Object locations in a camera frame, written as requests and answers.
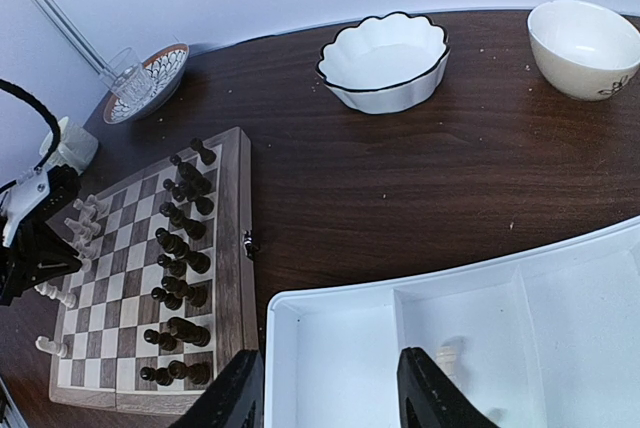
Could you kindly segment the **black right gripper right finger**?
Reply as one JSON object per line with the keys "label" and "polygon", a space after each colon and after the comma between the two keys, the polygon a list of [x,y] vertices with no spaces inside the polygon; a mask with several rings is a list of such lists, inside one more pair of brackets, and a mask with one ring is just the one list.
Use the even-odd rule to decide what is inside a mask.
{"label": "black right gripper right finger", "polygon": [[496,427],[422,348],[401,351],[397,387],[401,427]]}

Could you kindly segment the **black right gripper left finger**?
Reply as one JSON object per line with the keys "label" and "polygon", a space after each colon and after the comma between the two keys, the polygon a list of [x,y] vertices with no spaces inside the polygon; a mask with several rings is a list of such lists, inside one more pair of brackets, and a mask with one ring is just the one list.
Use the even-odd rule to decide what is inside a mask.
{"label": "black right gripper left finger", "polygon": [[243,349],[170,428],[258,428],[263,413],[263,357],[259,350]]}

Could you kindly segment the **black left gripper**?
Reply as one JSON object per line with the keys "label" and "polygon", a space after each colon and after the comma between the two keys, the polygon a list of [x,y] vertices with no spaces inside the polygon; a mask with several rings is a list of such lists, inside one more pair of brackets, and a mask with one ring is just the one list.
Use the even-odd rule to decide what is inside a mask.
{"label": "black left gripper", "polygon": [[79,253],[45,222],[25,220],[9,248],[1,246],[1,305],[24,291],[82,267]]}

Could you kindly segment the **white chess knight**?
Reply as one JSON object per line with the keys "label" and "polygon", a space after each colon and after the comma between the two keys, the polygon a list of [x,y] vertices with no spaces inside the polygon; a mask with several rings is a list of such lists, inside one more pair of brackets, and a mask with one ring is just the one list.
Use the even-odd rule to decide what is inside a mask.
{"label": "white chess knight", "polygon": [[101,225],[88,219],[72,220],[71,218],[66,218],[64,224],[74,234],[84,238],[92,238],[101,232]]}

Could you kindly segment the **white chess rook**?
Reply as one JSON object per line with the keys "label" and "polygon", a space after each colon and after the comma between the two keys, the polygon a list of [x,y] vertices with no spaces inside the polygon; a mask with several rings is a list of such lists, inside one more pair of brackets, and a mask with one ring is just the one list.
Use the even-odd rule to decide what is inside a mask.
{"label": "white chess rook", "polygon": [[85,211],[96,216],[106,214],[110,208],[108,202],[98,199],[95,195],[89,195],[85,201],[76,199],[73,201],[72,206],[78,211]]}

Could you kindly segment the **white chess queen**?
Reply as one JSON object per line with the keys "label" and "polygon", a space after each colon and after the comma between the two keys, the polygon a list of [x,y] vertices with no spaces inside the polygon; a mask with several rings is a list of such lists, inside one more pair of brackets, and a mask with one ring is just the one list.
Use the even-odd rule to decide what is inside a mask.
{"label": "white chess queen", "polygon": [[38,336],[35,340],[36,348],[44,353],[64,358],[68,352],[68,346],[63,342],[49,339],[45,336]]}

